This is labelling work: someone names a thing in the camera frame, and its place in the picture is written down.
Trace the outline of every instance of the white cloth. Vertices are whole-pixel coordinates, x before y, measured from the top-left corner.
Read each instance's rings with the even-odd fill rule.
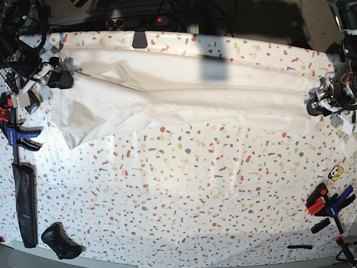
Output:
[[[313,134],[308,92],[320,82],[258,67],[185,56],[68,49],[75,85],[54,90],[52,121],[72,149],[147,127],[216,122]]]

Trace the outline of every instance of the table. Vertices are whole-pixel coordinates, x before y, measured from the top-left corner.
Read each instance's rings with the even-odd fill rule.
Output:
[[[55,33],[43,57],[67,48],[131,47],[133,32]],[[346,65],[318,51],[230,37],[146,32],[147,52],[227,59],[227,64],[287,71],[319,79]],[[31,45],[38,37],[25,37]],[[356,187],[356,164],[337,145],[324,118],[314,136],[196,123],[112,135],[69,150],[51,123],[51,101],[26,118],[42,126],[39,152],[20,149],[36,167],[38,233],[63,223],[86,247],[82,257],[139,267],[264,265],[331,256],[338,234],[331,224],[310,228],[304,203],[334,165],[345,172],[332,193]],[[15,210],[12,149],[0,138],[1,235],[21,240]],[[349,229],[356,203],[340,212]],[[313,250],[288,250],[312,244]],[[40,242],[38,247],[48,248]]]

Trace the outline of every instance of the small sticker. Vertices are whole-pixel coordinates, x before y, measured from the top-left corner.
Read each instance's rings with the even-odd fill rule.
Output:
[[[344,169],[339,165],[335,165],[327,177],[330,180],[337,181],[341,176],[342,172],[344,172]]]

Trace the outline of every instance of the black game controller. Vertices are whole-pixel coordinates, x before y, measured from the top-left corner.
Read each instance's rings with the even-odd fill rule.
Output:
[[[60,260],[71,260],[78,257],[82,253],[82,248],[69,244],[61,235],[61,230],[61,223],[55,222],[44,231],[41,236],[42,241],[57,254]]]

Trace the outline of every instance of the black remote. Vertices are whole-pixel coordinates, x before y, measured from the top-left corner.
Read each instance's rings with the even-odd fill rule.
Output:
[[[61,235],[61,231],[61,223],[55,222],[44,231],[41,239],[57,254],[60,260],[71,260],[78,257],[82,253],[82,248],[78,245],[69,244]]]
[[[40,106],[41,102],[36,97],[36,95],[34,94],[34,92],[32,90],[28,91],[28,97],[30,99],[30,105],[26,106],[25,109],[28,113],[34,113],[35,110],[37,110],[38,107]]]

